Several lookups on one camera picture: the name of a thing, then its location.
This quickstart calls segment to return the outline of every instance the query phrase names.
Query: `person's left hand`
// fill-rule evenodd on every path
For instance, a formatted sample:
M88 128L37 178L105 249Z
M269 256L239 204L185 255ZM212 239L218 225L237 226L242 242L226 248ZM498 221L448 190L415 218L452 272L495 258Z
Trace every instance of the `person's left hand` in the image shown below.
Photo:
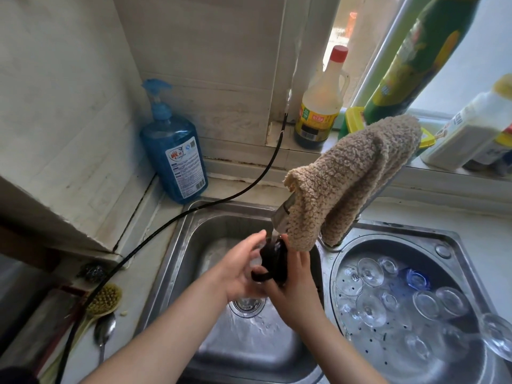
M259 256L259 244L265 242L266 232L251 234L240 241L210 271L226 291L227 302L241 297L266 297L263 287L250 277L249 262Z

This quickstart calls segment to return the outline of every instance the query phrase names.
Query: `scrub brush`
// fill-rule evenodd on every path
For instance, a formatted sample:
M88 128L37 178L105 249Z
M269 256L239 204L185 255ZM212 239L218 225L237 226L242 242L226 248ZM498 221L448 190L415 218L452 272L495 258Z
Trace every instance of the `scrub brush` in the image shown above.
M82 336L86 333L89 327L102 316L114 312L121 302L122 290L119 286L113 283L107 283L101 289L99 294L94 298L91 304L86 308L86 316L80 324L72 348L80 341ZM55 358L55 360L48 366L46 370L39 376L41 384L53 384L57 377L59 363L62 359L62 352Z

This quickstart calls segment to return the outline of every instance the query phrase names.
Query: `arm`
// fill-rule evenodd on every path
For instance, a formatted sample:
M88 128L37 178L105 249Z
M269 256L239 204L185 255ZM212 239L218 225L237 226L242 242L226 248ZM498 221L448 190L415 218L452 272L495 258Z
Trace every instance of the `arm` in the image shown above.
M311 276L308 252L291 249L288 237L288 279L284 289L274 280L265 292L283 321L298 332L332 384L385 384L386 380L366 361L325 315Z
M262 230L241 241L219 264L193 282L163 315L82 383L176 382L226 305L239 297L263 295L244 271L249 261L259 255L253 248L264 240Z

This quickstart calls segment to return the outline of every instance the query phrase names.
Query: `metal spoon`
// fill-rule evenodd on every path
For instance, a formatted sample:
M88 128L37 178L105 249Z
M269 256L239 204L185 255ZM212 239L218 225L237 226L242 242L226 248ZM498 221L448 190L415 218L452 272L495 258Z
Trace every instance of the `metal spoon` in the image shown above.
M94 328L94 342L99 346L99 364L105 360L105 344L116 328L116 316L114 313L102 316L96 322Z

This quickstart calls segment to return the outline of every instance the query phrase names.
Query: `blue dish soap bottle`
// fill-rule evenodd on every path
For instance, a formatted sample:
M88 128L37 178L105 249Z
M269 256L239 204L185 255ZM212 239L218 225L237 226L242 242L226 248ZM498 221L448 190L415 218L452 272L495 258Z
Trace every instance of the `blue dish soap bottle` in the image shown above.
M160 90L170 89L169 83L146 79L142 87L150 97L154 120L141 130L142 144L165 192L184 205L208 187L197 131L192 122L173 115L161 101Z

